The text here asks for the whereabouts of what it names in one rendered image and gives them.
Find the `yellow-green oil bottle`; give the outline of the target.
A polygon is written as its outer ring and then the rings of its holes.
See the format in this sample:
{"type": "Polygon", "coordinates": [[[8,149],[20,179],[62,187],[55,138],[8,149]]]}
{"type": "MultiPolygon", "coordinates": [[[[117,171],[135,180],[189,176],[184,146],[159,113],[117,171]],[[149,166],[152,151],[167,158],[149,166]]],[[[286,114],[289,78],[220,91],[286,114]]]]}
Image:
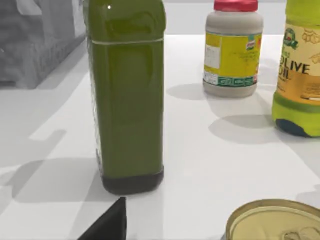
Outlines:
{"type": "Polygon", "coordinates": [[[282,131],[320,138],[320,0],[287,0],[272,120],[282,131]]]}

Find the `gold-topped can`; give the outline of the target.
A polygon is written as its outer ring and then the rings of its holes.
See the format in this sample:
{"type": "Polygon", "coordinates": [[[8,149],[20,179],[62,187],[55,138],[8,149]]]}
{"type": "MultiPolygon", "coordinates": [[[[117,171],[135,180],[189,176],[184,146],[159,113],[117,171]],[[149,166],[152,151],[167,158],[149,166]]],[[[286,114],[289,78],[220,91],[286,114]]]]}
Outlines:
{"type": "Polygon", "coordinates": [[[252,201],[230,215],[221,240],[320,240],[320,209],[286,199],[252,201]]]}

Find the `dark green bottle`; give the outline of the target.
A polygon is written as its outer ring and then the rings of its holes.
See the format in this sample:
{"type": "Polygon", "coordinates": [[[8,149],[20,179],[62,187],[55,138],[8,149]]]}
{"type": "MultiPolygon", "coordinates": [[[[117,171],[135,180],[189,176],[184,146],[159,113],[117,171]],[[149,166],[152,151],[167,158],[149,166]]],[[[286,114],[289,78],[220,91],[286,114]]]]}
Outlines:
{"type": "Polygon", "coordinates": [[[153,191],[164,178],[163,0],[84,0],[83,15],[102,184],[153,191]]]}

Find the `red-lidded jar with yellow label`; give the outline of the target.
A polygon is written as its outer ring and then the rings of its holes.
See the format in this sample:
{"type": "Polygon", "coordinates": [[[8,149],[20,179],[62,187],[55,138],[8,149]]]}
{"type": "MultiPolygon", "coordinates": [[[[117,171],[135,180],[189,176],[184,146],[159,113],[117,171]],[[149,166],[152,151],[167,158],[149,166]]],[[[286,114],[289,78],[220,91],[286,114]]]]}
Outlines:
{"type": "Polygon", "coordinates": [[[257,89],[264,19],[258,0],[214,0],[205,23],[203,88],[222,98],[257,89]]]}

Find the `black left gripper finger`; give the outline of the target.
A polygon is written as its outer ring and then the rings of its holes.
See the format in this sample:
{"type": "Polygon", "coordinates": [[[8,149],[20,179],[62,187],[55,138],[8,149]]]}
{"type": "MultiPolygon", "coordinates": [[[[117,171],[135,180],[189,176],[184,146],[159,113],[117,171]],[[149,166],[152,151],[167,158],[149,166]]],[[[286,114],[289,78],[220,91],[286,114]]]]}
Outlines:
{"type": "Polygon", "coordinates": [[[77,240],[127,240],[127,198],[120,197],[77,240]]]}

